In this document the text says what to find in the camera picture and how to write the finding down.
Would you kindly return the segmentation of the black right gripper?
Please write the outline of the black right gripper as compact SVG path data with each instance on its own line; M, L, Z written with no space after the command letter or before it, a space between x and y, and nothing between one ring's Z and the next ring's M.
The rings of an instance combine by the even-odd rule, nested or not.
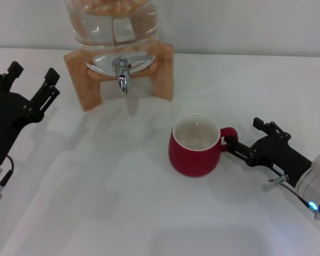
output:
M284 132L275 122L265 123L258 117L253 127L267 136L256 141L251 147L240 143L233 135L224 137L226 152L243 160L247 165L265 166L278 175L288 175L288 183L295 187L302 175L311 167L311 161L291 148L291 135Z

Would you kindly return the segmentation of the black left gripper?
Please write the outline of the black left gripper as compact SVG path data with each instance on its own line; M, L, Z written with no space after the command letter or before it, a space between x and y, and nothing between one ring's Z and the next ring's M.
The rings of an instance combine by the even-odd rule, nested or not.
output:
M60 75L53 68L49 68L44 83L30 101L10 92L14 81L22 72L23 67L13 61L7 73L0 74L0 165L21 130L28 124L39 123L43 119L43 113L60 94L56 88Z

